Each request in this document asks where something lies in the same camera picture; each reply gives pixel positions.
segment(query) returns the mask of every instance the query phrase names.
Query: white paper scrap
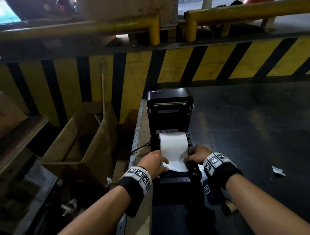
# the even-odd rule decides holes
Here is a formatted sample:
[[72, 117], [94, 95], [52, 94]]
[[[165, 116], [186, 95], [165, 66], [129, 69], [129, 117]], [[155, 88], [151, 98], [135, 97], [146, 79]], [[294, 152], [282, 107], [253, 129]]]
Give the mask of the white paper scrap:
[[185, 132], [160, 133], [160, 150], [162, 155], [169, 160], [169, 164], [163, 166], [177, 172], [188, 172], [184, 158], [188, 154], [188, 143]]
[[277, 173], [277, 174], [279, 174], [279, 175], [286, 176], [286, 174], [284, 174], [284, 173], [283, 173], [283, 170], [280, 169], [280, 168], [277, 168], [277, 167], [275, 167], [275, 166], [272, 166], [272, 170], [273, 170], [274, 173]]

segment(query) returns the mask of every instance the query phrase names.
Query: hand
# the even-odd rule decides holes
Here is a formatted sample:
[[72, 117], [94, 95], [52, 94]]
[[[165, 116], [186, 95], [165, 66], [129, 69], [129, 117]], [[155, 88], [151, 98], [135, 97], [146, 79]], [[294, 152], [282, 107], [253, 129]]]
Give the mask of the hand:
[[160, 173], [168, 171], [168, 167], [161, 166], [161, 163], [169, 163], [168, 159], [162, 156], [160, 150], [150, 152], [144, 156], [139, 162], [138, 166], [144, 167], [151, 175], [152, 180], [155, 179]]
[[194, 161], [200, 165], [203, 164], [205, 159], [211, 154], [212, 152], [205, 146], [198, 144], [196, 145], [190, 152], [189, 155], [185, 158], [185, 161], [190, 162]]

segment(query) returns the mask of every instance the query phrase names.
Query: forearm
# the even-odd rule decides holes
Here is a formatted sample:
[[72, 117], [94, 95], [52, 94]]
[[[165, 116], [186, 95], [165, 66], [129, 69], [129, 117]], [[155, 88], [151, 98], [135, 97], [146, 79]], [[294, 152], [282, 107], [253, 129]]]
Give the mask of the forearm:
[[255, 234], [310, 234], [310, 225], [239, 174], [226, 189]]
[[68, 224], [59, 235], [109, 234], [130, 201], [128, 192], [122, 186], [116, 186]]

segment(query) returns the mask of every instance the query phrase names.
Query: yellow railing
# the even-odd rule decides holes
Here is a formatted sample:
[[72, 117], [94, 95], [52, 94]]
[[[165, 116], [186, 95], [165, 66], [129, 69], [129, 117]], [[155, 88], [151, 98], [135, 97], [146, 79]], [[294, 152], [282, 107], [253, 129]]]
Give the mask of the yellow railing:
[[214, 25], [226, 22], [260, 20], [309, 12], [310, 0], [282, 0], [187, 11], [185, 39], [188, 42], [196, 40], [197, 25], [199, 24]]
[[132, 17], [111, 23], [86, 21], [0, 31], [0, 42], [33, 38], [62, 37], [78, 34], [125, 33], [144, 29], [148, 29], [150, 44], [153, 46], [158, 45], [160, 43], [158, 15]]

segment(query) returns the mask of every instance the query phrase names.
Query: cardboard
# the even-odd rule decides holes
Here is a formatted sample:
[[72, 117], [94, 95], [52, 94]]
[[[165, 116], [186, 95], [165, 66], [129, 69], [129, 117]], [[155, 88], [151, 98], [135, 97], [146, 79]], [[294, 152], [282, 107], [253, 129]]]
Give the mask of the cardboard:
[[161, 27], [177, 25], [176, 0], [77, 0], [85, 20], [112, 21], [130, 16], [159, 14]]
[[[107, 177], [111, 178], [114, 172], [111, 152], [116, 145], [118, 125], [112, 105], [105, 107], [97, 129], [93, 114], [102, 114], [101, 101], [83, 103], [42, 157], [42, 165], [64, 180], [105, 186]], [[83, 154], [82, 145], [90, 141], [91, 135], [94, 137]]]
[[0, 91], [0, 138], [7, 135], [28, 116]]

